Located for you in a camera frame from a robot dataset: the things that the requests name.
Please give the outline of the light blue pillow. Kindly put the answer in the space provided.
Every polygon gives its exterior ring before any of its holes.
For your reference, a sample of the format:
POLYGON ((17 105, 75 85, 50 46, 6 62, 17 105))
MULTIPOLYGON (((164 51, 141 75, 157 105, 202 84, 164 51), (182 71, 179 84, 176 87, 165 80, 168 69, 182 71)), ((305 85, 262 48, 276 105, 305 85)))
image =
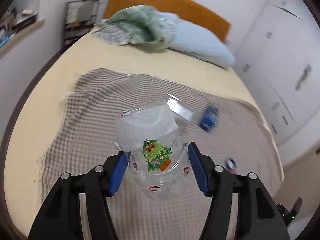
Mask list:
POLYGON ((210 30, 179 18, 169 12, 159 12, 159 16, 171 20, 175 28, 175 37, 169 48, 195 57, 202 61, 228 69, 235 63, 235 57, 227 46, 210 30))

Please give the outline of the green white crumpled quilt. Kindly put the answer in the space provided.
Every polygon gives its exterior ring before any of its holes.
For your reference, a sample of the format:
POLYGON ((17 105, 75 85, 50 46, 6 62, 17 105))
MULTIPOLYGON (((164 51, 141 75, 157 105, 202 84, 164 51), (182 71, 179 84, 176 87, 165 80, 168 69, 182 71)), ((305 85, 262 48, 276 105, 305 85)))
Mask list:
POLYGON ((136 44, 154 50, 169 47, 180 18, 150 5, 135 5, 116 12, 95 26, 93 33, 109 44, 136 44))

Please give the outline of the blue snack packet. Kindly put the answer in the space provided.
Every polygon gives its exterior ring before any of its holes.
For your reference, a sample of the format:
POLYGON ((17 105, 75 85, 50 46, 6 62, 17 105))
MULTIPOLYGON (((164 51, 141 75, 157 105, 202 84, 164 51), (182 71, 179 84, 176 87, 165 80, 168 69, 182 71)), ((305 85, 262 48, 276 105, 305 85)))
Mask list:
POLYGON ((213 130, 217 124, 220 117, 220 110, 213 104, 209 104, 199 120, 199 127, 205 132, 210 132, 213 130))

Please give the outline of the checkered brown white blanket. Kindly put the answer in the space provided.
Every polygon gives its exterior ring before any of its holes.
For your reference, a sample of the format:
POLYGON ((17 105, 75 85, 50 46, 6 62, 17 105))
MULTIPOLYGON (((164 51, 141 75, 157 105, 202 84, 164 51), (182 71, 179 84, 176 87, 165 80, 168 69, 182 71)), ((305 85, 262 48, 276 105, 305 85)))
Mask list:
POLYGON ((270 194, 283 168, 259 112, 144 74, 95 69, 76 81, 64 122, 46 150, 45 198, 62 172, 79 175, 119 150, 131 152, 118 193, 109 201, 120 239, 198 239, 210 200, 198 189, 187 146, 217 164, 235 160, 240 174, 255 172, 270 194))

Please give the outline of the white wardrobe with drawers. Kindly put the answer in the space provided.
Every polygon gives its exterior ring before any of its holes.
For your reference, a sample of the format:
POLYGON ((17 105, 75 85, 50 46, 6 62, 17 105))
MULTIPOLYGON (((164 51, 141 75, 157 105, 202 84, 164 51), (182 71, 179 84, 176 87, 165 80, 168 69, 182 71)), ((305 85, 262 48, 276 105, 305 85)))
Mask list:
POLYGON ((277 145, 319 111, 319 26, 302 0, 268 0, 236 52, 236 73, 277 145))

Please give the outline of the black bedside shelf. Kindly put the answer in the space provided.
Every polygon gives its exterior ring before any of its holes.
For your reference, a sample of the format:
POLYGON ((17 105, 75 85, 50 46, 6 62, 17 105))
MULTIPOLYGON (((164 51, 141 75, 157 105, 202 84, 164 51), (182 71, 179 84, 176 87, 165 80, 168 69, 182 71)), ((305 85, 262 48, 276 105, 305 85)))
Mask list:
POLYGON ((66 3, 63 45, 70 47, 89 33, 96 21, 100 0, 80 0, 66 3))

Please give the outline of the cream mattress sheet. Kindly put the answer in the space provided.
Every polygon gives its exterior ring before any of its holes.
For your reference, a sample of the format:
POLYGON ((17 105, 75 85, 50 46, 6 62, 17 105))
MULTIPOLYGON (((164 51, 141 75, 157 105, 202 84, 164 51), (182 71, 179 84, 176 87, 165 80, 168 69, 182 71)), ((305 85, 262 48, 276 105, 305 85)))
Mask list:
POLYGON ((261 171, 261 115, 235 72, 172 50, 147 53, 88 34, 39 81, 11 134, 4 187, 18 230, 29 233, 61 173, 86 173, 116 154, 114 122, 123 111, 168 95, 198 113, 216 103, 217 128, 206 133, 188 124, 188 141, 218 164, 233 158, 240 174, 261 171))

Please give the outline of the clear plastic christmas bag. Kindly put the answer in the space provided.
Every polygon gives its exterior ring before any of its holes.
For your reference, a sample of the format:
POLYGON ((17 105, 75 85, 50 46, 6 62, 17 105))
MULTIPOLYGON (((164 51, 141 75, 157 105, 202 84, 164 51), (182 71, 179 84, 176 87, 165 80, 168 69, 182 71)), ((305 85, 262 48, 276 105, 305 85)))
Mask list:
POLYGON ((194 112, 173 95, 116 118, 114 144, 126 153, 129 171, 148 198, 171 200, 190 186, 187 133, 194 119, 194 112))

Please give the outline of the wall shelf with clutter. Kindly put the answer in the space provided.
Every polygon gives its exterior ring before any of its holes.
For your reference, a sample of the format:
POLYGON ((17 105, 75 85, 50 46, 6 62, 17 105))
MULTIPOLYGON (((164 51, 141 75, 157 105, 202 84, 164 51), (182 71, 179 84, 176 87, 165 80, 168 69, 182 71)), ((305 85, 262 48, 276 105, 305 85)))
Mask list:
POLYGON ((25 36, 42 27, 45 19, 39 19, 32 9, 17 10, 12 4, 1 19, 1 57, 25 36))

